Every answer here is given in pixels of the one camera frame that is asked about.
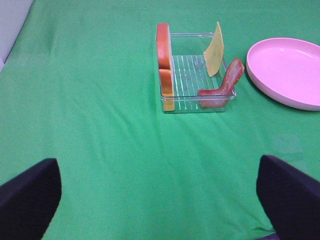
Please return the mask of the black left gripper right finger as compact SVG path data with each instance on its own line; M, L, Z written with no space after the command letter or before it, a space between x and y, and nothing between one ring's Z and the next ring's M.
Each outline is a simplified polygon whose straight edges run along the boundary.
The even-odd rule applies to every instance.
M256 194L282 240L320 238L320 182L273 155L260 158Z

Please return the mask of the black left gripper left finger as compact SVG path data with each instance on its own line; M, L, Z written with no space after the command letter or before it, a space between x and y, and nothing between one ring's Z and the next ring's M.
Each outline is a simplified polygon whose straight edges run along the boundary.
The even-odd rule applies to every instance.
M62 196L58 161L44 159L0 186L0 238L40 240Z

